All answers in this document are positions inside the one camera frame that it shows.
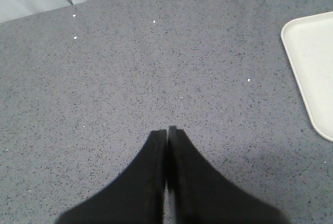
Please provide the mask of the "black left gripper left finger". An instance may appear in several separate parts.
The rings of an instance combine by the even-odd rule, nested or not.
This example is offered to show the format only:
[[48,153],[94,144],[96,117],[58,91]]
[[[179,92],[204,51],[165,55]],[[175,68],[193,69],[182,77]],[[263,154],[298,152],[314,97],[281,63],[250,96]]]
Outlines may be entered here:
[[152,131],[128,167],[107,187],[63,213],[57,223],[162,223],[166,130]]

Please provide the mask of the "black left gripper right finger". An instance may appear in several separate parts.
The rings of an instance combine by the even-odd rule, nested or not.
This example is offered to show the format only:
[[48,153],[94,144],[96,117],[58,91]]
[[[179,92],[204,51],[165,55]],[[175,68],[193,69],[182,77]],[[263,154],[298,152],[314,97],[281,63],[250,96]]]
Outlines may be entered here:
[[279,209],[228,181],[175,126],[169,128],[167,158],[176,223],[289,223]]

